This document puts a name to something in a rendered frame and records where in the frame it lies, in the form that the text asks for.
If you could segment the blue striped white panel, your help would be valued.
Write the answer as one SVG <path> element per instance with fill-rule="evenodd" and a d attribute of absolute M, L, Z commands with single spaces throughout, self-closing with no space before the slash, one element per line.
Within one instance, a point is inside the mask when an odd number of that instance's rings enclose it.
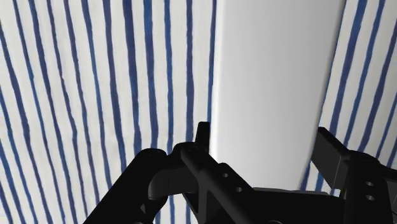
<path fill-rule="evenodd" d="M 0 224 L 83 224 L 210 122 L 218 0 L 0 0 Z M 319 125 L 397 169 L 397 0 L 346 0 Z M 338 195 L 309 161 L 297 190 Z"/>

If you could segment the white tall cylinder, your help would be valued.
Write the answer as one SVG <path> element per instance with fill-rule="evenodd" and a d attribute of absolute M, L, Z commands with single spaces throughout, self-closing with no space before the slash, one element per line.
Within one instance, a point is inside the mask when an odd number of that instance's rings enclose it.
<path fill-rule="evenodd" d="M 346 0 L 218 0 L 210 153 L 251 186 L 296 190 Z"/>

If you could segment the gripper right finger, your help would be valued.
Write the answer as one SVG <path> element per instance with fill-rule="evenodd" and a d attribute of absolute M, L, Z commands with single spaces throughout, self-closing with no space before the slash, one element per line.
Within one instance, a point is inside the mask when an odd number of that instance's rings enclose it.
<path fill-rule="evenodd" d="M 397 170 L 375 157 L 347 149 L 331 132 L 319 127 L 311 161 L 340 196 L 332 208 L 340 224 L 395 224 Z"/>

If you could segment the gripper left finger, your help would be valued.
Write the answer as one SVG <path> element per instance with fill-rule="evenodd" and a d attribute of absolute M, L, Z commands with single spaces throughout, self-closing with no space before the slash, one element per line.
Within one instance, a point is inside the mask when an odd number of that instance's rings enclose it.
<path fill-rule="evenodd" d="M 257 224 L 254 190 L 209 154 L 210 124 L 171 154 L 148 148 L 131 161 L 83 224 L 154 224 L 171 195 L 181 194 L 199 224 Z"/>

